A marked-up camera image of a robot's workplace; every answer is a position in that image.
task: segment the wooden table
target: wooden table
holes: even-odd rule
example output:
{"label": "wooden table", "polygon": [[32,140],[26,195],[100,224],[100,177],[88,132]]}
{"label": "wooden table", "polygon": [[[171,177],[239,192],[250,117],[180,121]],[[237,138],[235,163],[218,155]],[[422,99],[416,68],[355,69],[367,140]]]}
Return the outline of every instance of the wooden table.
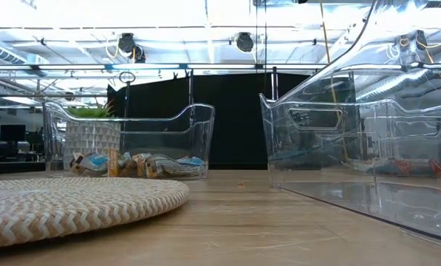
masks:
{"label": "wooden table", "polygon": [[266,171],[209,174],[207,181],[187,182],[191,197],[177,211],[3,249],[0,265],[441,266],[441,246],[360,214],[272,189]]}

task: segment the white rattan mat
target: white rattan mat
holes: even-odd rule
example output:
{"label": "white rattan mat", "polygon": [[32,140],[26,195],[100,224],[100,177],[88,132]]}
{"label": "white rattan mat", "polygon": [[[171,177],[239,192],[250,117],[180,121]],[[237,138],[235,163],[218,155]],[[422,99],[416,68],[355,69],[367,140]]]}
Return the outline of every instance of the white rattan mat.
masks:
{"label": "white rattan mat", "polygon": [[188,195],[185,184],[170,180],[0,181],[0,247],[138,221],[181,206]]}

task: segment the potted plant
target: potted plant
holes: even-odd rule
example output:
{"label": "potted plant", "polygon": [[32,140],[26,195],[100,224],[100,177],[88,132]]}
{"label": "potted plant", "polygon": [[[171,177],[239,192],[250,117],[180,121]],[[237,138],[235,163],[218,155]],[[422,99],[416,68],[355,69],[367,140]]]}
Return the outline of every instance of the potted plant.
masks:
{"label": "potted plant", "polygon": [[[70,108],[76,118],[111,118],[112,106],[109,103],[98,105],[97,108]],[[64,168],[69,169],[74,153],[89,154],[95,152],[109,155],[109,149],[120,148],[120,124],[89,120],[69,120],[66,124],[64,143]]]}

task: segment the green plant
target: green plant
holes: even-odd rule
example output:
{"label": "green plant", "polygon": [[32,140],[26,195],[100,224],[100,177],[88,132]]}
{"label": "green plant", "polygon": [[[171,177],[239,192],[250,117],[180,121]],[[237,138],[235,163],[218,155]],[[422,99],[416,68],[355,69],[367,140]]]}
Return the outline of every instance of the green plant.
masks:
{"label": "green plant", "polygon": [[104,105],[98,105],[97,108],[80,107],[80,108],[69,108],[69,113],[76,117],[84,118],[108,118],[113,117],[112,106],[109,103]]}

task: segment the transparent storage bin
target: transparent storage bin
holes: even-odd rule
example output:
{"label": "transparent storage bin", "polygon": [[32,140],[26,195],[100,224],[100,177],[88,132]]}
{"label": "transparent storage bin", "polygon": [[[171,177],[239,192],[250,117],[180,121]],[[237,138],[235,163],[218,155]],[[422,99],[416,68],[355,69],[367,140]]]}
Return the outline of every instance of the transparent storage bin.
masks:
{"label": "transparent storage bin", "polygon": [[441,1],[374,1],[348,52],[260,95],[271,183],[441,239]]}
{"label": "transparent storage bin", "polygon": [[206,178],[214,108],[195,103],[167,119],[79,118],[44,104],[50,177]]}

